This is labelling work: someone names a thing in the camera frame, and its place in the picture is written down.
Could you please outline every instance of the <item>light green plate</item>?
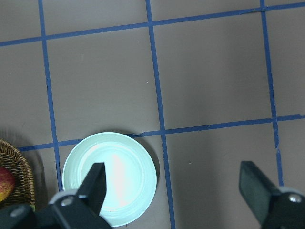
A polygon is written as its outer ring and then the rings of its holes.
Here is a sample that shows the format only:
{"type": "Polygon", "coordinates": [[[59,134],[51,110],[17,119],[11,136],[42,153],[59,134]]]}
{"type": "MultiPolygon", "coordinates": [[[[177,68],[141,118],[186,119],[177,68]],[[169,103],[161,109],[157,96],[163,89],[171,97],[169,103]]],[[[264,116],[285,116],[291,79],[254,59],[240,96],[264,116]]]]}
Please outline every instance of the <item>light green plate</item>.
{"type": "Polygon", "coordinates": [[[93,163],[104,162],[107,193],[100,216],[118,227],[136,220],[149,207],[157,176],[147,151],[119,133],[99,133],[79,142],[69,154],[62,175],[64,190],[77,189],[93,163]]]}

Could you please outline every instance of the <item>screw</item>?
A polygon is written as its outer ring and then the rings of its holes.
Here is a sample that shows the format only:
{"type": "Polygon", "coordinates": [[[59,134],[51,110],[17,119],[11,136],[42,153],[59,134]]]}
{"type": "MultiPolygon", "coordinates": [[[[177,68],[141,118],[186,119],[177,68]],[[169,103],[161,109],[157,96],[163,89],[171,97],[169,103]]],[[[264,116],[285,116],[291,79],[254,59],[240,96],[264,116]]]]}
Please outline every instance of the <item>screw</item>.
{"type": "Polygon", "coordinates": [[[19,208],[13,210],[13,211],[10,213],[10,216],[11,216],[11,217],[17,217],[17,216],[21,215],[23,212],[24,212],[24,208],[23,208],[23,207],[19,207],[19,208]]]}
{"type": "Polygon", "coordinates": [[[302,197],[299,194],[293,193],[289,195],[289,200],[294,203],[301,203],[302,197]]]}
{"type": "Polygon", "coordinates": [[[73,203],[73,200],[74,200],[74,197],[72,197],[72,196],[67,197],[67,198],[65,198],[65,199],[61,202],[61,205],[62,205],[63,207],[68,206],[68,205],[70,205],[71,203],[73,203]]]}

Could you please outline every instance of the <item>brown woven basket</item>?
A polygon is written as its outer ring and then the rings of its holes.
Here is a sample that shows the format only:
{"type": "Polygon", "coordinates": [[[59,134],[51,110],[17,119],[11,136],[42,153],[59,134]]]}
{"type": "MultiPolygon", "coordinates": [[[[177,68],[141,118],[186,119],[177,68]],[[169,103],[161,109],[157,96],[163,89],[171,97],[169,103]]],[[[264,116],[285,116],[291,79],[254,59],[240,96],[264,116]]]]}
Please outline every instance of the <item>brown woven basket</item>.
{"type": "Polygon", "coordinates": [[[0,209],[13,204],[30,204],[35,208],[31,167],[16,147],[2,139],[0,139],[0,166],[7,168],[15,176],[15,188],[5,200],[0,202],[0,209]]]}

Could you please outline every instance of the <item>red and yellow fruit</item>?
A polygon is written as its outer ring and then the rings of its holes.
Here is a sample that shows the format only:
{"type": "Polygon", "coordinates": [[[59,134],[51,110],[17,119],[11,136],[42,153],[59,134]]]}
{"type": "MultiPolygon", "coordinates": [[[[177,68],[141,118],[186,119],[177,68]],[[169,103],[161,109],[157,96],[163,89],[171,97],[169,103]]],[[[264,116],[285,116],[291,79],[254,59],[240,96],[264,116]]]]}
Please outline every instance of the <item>red and yellow fruit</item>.
{"type": "Polygon", "coordinates": [[[15,177],[6,168],[0,167],[0,202],[14,190],[15,177]]]}

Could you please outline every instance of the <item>gray surface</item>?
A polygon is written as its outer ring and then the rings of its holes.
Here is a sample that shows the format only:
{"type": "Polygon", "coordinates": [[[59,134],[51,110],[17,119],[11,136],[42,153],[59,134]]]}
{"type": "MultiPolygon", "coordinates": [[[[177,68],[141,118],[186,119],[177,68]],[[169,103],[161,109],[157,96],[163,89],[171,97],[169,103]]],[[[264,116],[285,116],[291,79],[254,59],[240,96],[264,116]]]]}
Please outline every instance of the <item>gray surface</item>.
{"type": "Polygon", "coordinates": [[[158,130],[147,28],[48,42],[60,141],[158,130]]]}
{"type": "Polygon", "coordinates": [[[260,228],[239,194],[239,166],[254,161],[277,184],[271,124],[167,136],[177,229],[260,228]]]}
{"type": "Polygon", "coordinates": [[[269,118],[260,14],[156,26],[166,128],[269,118]]]}
{"type": "Polygon", "coordinates": [[[43,6],[47,34],[147,21],[143,0],[44,0],[43,6]]]}
{"type": "Polygon", "coordinates": [[[259,7],[259,0],[151,0],[153,20],[259,7]]]}
{"type": "MultiPolygon", "coordinates": [[[[143,138],[135,138],[150,154],[156,167],[158,183],[155,196],[151,205],[136,221],[129,223],[127,226],[117,227],[118,229],[143,229],[143,228],[170,228],[169,211],[166,195],[166,184],[163,164],[163,151],[160,136],[151,136],[143,138]]],[[[64,162],[73,146],[60,147],[61,170],[63,170],[64,162]]]]}
{"type": "Polygon", "coordinates": [[[298,3],[302,2],[301,0],[265,0],[266,6],[272,5],[281,5],[281,4],[290,4],[290,3],[298,3]]]}
{"type": "Polygon", "coordinates": [[[41,35],[37,0],[0,1],[0,42],[41,35]]]}
{"type": "Polygon", "coordinates": [[[58,192],[55,156],[53,148],[26,151],[34,175],[36,209],[47,206],[48,201],[58,192]]]}
{"type": "Polygon", "coordinates": [[[305,115],[305,8],[267,15],[278,115],[305,115]]]}
{"type": "Polygon", "coordinates": [[[41,42],[0,47],[0,138],[15,146],[52,142],[41,42]]]}
{"type": "Polygon", "coordinates": [[[279,123],[284,183],[305,193],[305,120],[279,123]]]}

